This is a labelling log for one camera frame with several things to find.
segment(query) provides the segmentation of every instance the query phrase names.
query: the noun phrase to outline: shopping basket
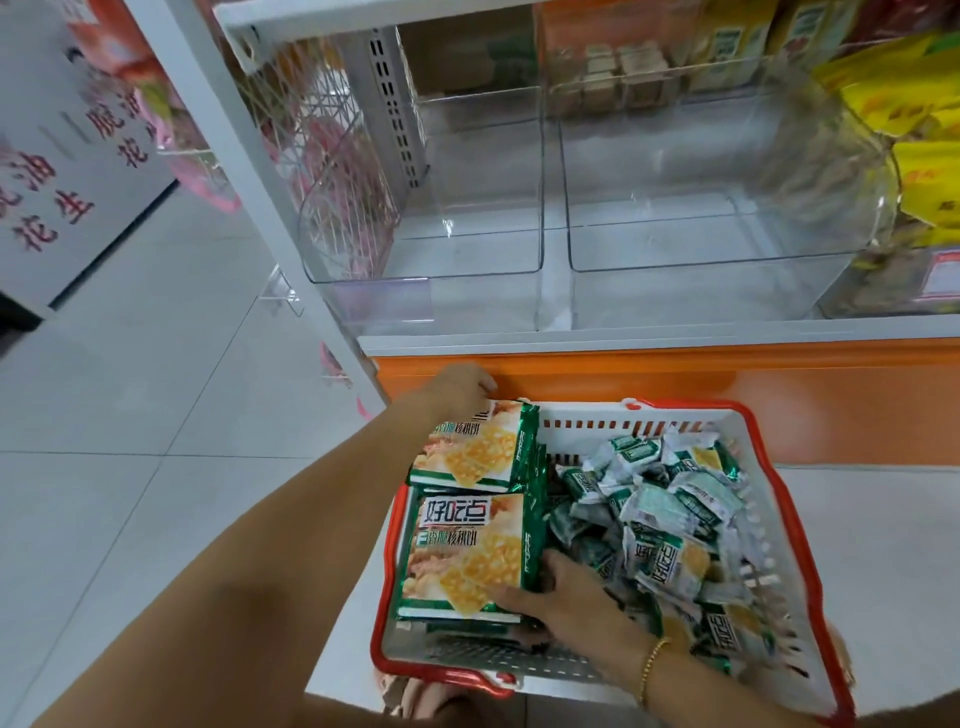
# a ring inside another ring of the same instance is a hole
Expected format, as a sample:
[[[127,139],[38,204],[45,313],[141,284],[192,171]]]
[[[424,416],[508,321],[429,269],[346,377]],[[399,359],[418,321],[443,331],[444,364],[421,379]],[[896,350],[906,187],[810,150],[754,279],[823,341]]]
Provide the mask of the shopping basket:
[[[748,527],[762,543],[764,563],[744,567],[744,579],[771,624],[779,666],[748,670],[748,684],[784,707],[834,726],[850,725],[854,709],[827,630],[823,590],[804,528],[786,486],[767,459],[754,415],[729,401],[539,402],[540,431],[555,462],[577,464],[615,435],[660,435],[710,429],[734,441],[751,488],[744,496]],[[529,654],[500,644],[428,637],[422,625],[391,618],[396,560],[407,510],[406,486],[394,502],[384,552],[383,593],[371,641],[373,663],[391,674],[479,688],[498,696],[514,690],[622,702],[589,663],[558,646]]]

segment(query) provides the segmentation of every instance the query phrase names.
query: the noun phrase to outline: gold bracelet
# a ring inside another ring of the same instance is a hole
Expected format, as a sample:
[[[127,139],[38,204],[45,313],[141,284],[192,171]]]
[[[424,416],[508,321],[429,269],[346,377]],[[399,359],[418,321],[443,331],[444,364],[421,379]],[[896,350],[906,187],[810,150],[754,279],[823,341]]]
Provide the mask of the gold bracelet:
[[[654,668],[654,660],[657,659],[660,651],[668,644],[670,644],[670,638],[661,637],[660,641],[650,650],[650,656],[647,657],[647,661],[643,664],[643,672],[640,673],[640,689],[636,695],[642,708],[647,707],[647,681],[650,679],[650,672]]]

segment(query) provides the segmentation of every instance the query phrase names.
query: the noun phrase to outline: finger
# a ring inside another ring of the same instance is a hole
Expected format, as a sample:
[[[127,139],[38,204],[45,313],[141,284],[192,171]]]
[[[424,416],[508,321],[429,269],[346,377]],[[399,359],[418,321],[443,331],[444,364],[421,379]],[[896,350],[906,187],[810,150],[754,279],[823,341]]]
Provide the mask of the finger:
[[[540,621],[543,621],[546,616],[549,603],[547,595],[527,592],[526,590],[507,586],[506,584],[491,584],[487,587],[487,592],[498,607],[502,607],[510,612],[518,612],[528,617],[535,617]]]

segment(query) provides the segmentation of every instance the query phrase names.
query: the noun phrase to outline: orange panel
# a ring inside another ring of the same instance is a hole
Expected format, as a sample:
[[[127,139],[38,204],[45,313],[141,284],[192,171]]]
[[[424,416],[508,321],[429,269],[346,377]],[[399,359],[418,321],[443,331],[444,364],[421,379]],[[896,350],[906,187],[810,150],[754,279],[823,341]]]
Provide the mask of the orange panel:
[[[960,339],[377,360],[395,397],[455,360],[503,397],[738,400],[786,464],[960,466]]]

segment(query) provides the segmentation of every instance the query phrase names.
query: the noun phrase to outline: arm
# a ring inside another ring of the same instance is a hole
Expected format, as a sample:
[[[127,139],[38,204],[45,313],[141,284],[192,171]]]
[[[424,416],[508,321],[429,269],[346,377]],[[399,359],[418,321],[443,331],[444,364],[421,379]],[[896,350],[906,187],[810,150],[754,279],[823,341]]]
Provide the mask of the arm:
[[[494,387],[476,365],[449,367],[265,497],[35,727],[290,725],[410,463]]]
[[[960,691],[941,695],[936,700],[894,713],[878,713],[860,718],[857,728],[947,728],[960,716]]]
[[[599,578],[559,551],[544,566],[554,588],[533,594],[491,589],[496,603],[542,621],[560,642],[587,657],[611,682],[640,699],[640,677],[657,638],[628,619],[603,591]],[[653,664],[646,707],[676,728],[815,728],[812,717],[784,710],[735,680],[681,652],[664,649]]]

